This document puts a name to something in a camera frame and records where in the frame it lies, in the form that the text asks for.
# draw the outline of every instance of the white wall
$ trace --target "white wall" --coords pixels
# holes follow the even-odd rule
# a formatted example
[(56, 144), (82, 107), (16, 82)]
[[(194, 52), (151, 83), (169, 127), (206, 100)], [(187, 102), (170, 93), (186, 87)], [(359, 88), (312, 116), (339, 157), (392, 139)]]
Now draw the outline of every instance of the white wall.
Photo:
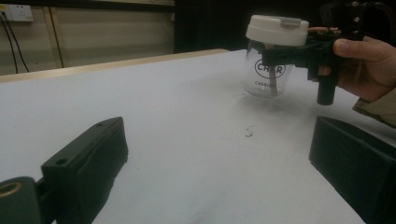
[[(32, 7), (32, 12), (34, 22), (10, 23), (31, 71), (173, 52), (171, 13), (47, 7)], [(14, 51), (19, 58), (16, 47)], [(25, 72), (20, 60), (18, 64)], [(11, 49), (1, 28), (0, 75), (14, 73)]]

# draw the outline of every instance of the screw hole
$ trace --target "screw hole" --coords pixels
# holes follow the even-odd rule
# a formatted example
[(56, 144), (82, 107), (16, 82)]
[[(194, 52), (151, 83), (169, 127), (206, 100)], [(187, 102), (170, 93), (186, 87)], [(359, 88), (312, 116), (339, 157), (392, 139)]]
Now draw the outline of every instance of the screw hole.
[(0, 198), (6, 197), (8, 195), (17, 192), (18, 190), (21, 189), (21, 187), (22, 187), (21, 182), (14, 182), (0, 186)]
[(61, 160), (56, 161), (57, 165), (63, 165), (65, 163), (67, 163), (67, 159), (61, 159)]

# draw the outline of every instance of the wall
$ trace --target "wall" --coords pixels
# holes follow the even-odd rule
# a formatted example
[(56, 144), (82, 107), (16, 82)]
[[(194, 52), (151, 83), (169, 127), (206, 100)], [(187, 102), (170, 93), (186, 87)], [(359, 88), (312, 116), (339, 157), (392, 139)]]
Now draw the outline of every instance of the wall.
[[(252, 15), (299, 18), (310, 26), (323, 26), (319, 9), (330, 2), (333, 0), (176, 0), (175, 52), (245, 49)], [(396, 1), (381, 2), (396, 11)], [(363, 31), (390, 42), (389, 21), (383, 12), (366, 11), (363, 20)], [(392, 41), (396, 46), (396, 37)]]
[[(32, 7), (33, 22), (10, 22), (32, 71), (173, 53), (171, 13)], [(19, 72), (26, 72), (15, 42)], [(0, 30), (0, 75), (15, 74)]]

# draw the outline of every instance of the electrical outlet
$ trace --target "electrical outlet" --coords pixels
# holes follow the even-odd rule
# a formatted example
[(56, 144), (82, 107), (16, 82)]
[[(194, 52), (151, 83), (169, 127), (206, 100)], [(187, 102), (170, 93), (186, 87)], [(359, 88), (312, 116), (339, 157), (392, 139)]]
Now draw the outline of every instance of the electrical outlet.
[(29, 6), (0, 4), (0, 13), (6, 13), (8, 21), (33, 21)]
[(33, 21), (32, 9), (29, 6), (22, 5), (8, 5), (14, 21)]

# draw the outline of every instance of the hand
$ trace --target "hand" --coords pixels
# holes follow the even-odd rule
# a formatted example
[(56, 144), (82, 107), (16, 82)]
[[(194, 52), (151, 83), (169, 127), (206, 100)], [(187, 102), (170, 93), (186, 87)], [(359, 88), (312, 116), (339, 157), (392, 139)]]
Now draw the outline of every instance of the hand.
[[(362, 41), (338, 39), (332, 50), (348, 58), (338, 74), (340, 88), (372, 102), (396, 87), (396, 48), (392, 45), (366, 36)], [(331, 68), (321, 66), (318, 72), (326, 76)]]

